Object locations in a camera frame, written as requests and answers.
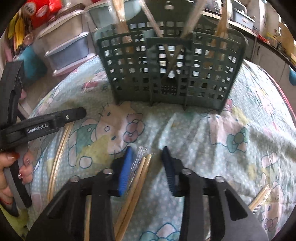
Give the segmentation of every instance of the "stacked storage box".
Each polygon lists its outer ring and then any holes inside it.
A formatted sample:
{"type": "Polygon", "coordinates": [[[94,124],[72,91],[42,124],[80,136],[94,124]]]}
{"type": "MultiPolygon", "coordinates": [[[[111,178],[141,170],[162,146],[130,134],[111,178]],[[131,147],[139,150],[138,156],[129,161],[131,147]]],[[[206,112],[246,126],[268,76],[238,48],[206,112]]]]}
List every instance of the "stacked storage box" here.
{"type": "Polygon", "coordinates": [[[95,56],[83,10],[57,19],[37,38],[42,40],[53,76],[68,73],[95,56]]]}

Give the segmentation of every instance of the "blue container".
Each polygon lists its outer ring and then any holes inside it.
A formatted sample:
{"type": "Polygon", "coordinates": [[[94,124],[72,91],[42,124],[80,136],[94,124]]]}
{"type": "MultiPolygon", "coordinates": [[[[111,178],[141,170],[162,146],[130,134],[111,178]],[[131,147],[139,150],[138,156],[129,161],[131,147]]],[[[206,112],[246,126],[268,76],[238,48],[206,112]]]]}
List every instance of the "blue container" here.
{"type": "Polygon", "coordinates": [[[53,70],[59,70],[80,59],[86,58],[89,54],[87,36],[89,32],[83,32],[79,36],[65,42],[46,53],[53,70]]]}
{"type": "Polygon", "coordinates": [[[35,54],[32,46],[26,47],[17,60],[24,61],[26,76],[26,79],[23,81],[24,86],[32,85],[47,73],[45,63],[35,54]]]}

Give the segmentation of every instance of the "hand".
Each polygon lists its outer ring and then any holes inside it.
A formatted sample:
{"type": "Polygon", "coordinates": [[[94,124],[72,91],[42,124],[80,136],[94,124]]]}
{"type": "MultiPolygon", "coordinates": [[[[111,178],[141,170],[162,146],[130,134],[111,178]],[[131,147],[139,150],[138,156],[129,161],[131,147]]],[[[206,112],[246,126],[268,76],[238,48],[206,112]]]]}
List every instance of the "hand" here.
{"type": "MultiPolygon", "coordinates": [[[[11,166],[19,157],[19,153],[16,152],[0,153],[0,203],[8,209],[12,207],[13,195],[7,185],[3,169],[11,166]]],[[[20,168],[18,175],[19,179],[22,179],[23,184],[30,183],[33,180],[33,161],[34,157],[28,151],[23,157],[24,165],[20,168]]]]}

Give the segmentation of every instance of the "bedsheet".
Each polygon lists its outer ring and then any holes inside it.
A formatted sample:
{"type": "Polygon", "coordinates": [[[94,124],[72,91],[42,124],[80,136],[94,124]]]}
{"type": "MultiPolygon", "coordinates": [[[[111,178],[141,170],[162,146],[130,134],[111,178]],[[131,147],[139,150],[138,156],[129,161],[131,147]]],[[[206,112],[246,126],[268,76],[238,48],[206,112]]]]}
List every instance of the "bedsheet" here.
{"type": "MultiPolygon", "coordinates": [[[[126,241],[178,240],[184,199],[172,197],[168,189],[160,159],[164,146],[198,175],[225,177],[248,205],[268,183],[271,196],[256,217],[270,240],[295,206],[296,129],[269,77],[248,61],[243,62],[220,115],[198,107],[183,110],[175,104],[116,105],[106,72],[95,57],[58,84],[31,116],[80,106],[86,108],[87,117],[73,125],[55,193],[73,175],[85,178],[108,167],[127,145],[142,145],[154,154],[126,241]]],[[[49,176],[63,132],[61,129],[30,143],[38,162],[31,183],[29,228],[47,205],[49,176]]],[[[112,199],[113,217],[121,204],[121,199],[112,199]]],[[[205,208],[205,238],[209,236],[205,208]]]]}

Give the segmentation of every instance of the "green plastic basket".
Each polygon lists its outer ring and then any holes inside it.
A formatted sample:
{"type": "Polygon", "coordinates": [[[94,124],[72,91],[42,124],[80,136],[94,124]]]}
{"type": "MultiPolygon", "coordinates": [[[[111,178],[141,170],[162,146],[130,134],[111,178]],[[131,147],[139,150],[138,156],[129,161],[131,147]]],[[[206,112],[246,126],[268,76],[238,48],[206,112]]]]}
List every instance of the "green plastic basket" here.
{"type": "Polygon", "coordinates": [[[202,17],[196,31],[187,39],[181,39],[183,22],[171,21],[176,17],[174,14],[170,17],[163,14],[167,16],[165,18],[152,13],[164,31],[164,38],[158,38],[147,24],[148,20],[143,20],[146,18],[143,14],[141,11],[128,21],[128,33],[115,34],[113,25],[96,33],[99,55],[115,99],[165,102],[221,111],[242,64],[246,38],[234,29],[229,29],[228,39],[216,37],[213,35],[215,23],[202,17]],[[126,36],[132,41],[126,42],[126,36]],[[213,39],[216,46],[211,46],[213,39]],[[220,48],[222,42],[226,43],[226,49],[220,48]],[[161,80],[168,63],[164,44],[168,45],[171,55],[177,45],[182,45],[183,49],[177,59],[178,76],[171,71],[167,79],[161,80]],[[213,58],[209,58],[209,51],[214,52],[213,58]]]}

